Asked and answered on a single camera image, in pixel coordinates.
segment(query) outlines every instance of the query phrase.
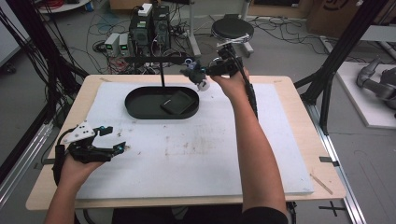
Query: white platform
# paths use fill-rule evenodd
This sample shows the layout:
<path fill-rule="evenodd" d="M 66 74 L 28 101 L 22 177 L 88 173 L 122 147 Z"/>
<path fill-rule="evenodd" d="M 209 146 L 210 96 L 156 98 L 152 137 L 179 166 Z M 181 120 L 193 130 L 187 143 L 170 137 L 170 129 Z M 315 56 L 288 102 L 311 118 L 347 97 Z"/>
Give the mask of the white platform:
<path fill-rule="evenodd" d="M 92 127 L 113 126 L 114 132 L 96 137 L 93 144 L 112 147 L 126 141 L 130 149 L 95 171 L 78 198 L 241 195 L 233 111 L 220 87 L 198 92 L 200 108 L 189 119 L 147 120 L 132 118 L 124 106 L 126 95 L 140 86 L 101 85 L 87 121 Z M 275 87 L 254 86 L 260 123 L 275 152 L 285 192 L 313 192 Z"/>
<path fill-rule="evenodd" d="M 356 85 L 358 73 L 366 65 L 367 63 L 343 63 L 338 69 L 337 76 L 367 127 L 396 129 L 396 118 L 394 118 L 396 110 L 388 108 L 372 91 Z M 380 64 L 375 69 L 372 80 L 379 82 L 382 72 L 393 67 L 395 65 Z"/>

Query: person's right arm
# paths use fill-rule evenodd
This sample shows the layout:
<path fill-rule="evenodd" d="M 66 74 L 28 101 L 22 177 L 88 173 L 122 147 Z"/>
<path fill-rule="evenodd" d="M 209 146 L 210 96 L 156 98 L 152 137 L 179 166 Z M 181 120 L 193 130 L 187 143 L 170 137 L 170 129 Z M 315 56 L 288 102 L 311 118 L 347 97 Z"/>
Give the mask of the person's right arm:
<path fill-rule="evenodd" d="M 219 83 L 233 106 L 243 211 L 265 206 L 286 214 L 285 193 L 276 158 L 249 104 L 242 75 L 212 79 Z"/>

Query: black pole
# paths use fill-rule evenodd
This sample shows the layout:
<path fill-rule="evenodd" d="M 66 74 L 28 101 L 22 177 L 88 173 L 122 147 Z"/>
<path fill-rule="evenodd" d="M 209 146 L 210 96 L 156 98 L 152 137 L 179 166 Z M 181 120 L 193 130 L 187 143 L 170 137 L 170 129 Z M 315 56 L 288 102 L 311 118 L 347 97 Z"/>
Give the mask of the black pole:
<path fill-rule="evenodd" d="M 321 68 L 313 75 L 294 83 L 296 88 L 311 82 L 308 90 L 301 95 L 302 100 L 314 105 L 323 91 L 322 109 L 320 111 L 320 127 L 327 132 L 327 117 L 332 88 L 332 79 L 338 68 L 347 58 L 350 51 L 361 40 L 361 37 L 370 27 L 376 15 L 381 11 L 388 0 L 365 0 L 346 30 L 342 33 L 338 43 L 330 53 Z"/>

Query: computer tower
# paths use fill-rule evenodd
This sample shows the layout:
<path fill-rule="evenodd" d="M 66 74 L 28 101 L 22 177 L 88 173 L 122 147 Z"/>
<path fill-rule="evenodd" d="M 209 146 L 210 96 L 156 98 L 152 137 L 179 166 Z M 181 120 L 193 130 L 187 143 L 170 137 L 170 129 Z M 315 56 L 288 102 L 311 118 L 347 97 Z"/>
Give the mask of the computer tower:
<path fill-rule="evenodd" d="M 129 26 L 129 33 L 132 38 L 134 55 L 137 57 L 148 57 L 151 55 L 151 47 L 154 39 L 154 25 L 152 22 L 152 10 L 147 16 L 134 14 Z"/>
<path fill-rule="evenodd" d="M 169 6 L 157 6 L 153 9 L 152 18 L 155 27 L 155 39 L 157 49 L 165 50 L 171 48 Z"/>

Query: black tray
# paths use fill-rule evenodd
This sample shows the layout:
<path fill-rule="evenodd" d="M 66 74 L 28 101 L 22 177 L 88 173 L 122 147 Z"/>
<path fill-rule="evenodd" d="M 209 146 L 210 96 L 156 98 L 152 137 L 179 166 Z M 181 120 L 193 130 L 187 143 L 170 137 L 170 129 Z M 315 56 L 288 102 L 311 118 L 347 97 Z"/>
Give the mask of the black tray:
<path fill-rule="evenodd" d="M 187 94 L 194 102 L 181 114 L 170 114 L 161 105 L 178 91 Z M 186 87 L 140 87 L 126 96 L 125 107 L 136 119 L 187 119 L 198 111 L 199 96 Z"/>

